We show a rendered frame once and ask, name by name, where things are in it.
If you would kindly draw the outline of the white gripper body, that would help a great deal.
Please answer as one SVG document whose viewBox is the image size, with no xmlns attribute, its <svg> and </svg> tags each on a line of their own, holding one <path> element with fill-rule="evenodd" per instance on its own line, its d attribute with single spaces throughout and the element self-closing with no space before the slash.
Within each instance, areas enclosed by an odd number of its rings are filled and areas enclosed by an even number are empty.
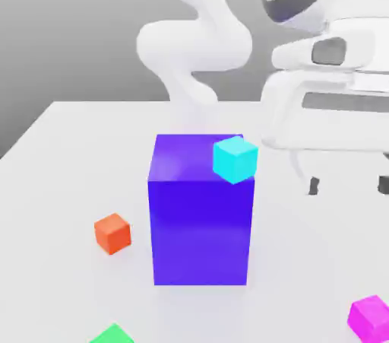
<svg viewBox="0 0 389 343">
<path fill-rule="evenodd" d="M 306 94 L 345 96 L 362 109 L 306 109 Z M 264 85 L 261 105 L 261 139 L 270 148 L 389 152 L 389 75 L 279 71 Z"/>
</svg>

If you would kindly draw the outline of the small cyan cube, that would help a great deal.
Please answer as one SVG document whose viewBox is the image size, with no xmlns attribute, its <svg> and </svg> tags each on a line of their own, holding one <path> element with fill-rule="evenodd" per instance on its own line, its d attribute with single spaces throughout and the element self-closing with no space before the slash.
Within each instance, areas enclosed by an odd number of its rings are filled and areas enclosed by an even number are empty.
<svg viewBox="0 0 389 343">
<path fill-rule="evenodd" d="M 213 171 L 231 184 L 237 184 L 255 176 L 258 163 L 258 146 L 242 136 L 213 144 Z"/>
</svg>

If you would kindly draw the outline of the small magenta cube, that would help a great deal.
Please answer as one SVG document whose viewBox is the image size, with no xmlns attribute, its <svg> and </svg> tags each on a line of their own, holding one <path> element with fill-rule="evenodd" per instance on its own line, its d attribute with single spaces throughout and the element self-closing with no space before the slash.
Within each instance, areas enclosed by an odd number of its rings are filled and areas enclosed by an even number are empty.
<svg viewBox="0 0 389 343">
<path fill-rule="evenodd" d="M 354 301 L 347 324 L 361 343 L 389 342 L 389 306 L 378 295 Z"/>
</svg>

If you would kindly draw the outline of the small orange cube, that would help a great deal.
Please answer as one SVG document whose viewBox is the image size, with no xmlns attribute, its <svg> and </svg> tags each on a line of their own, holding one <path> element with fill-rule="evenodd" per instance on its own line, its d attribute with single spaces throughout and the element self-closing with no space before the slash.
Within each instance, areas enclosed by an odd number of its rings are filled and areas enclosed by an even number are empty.
<svg viewBox="0 0 389 343">
<path fill-rule="evenodd" d="M 131 227 L 119 214 L 113 213 L 94 223 L 98 245 L 112 255 L 131 245 Z"/>
</svg>

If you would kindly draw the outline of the small green cube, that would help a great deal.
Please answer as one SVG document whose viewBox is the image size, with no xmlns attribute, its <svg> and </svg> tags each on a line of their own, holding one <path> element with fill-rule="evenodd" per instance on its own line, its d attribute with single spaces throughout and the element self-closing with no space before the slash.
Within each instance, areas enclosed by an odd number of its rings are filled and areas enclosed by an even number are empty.
<svg viewBox="0 0 389 343">
<path fill-rule="evenodd" d="M 135 343 L 118 324 L 113 323 L 88 343 Z"/>
</svg>

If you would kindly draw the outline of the large purple box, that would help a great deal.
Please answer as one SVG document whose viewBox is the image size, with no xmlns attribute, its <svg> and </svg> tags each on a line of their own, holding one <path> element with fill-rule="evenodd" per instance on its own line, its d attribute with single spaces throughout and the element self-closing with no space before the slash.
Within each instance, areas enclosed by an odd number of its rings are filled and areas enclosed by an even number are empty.
<svg viewBox="0 0 389 343">
<path fill-rule="evenodd" d="M 233 136 L 157 135 L 147 180 L 156 285 L 246 284 L 255 177 L 231 184 L 213 171 L 213 144 Z"/>
</svg>

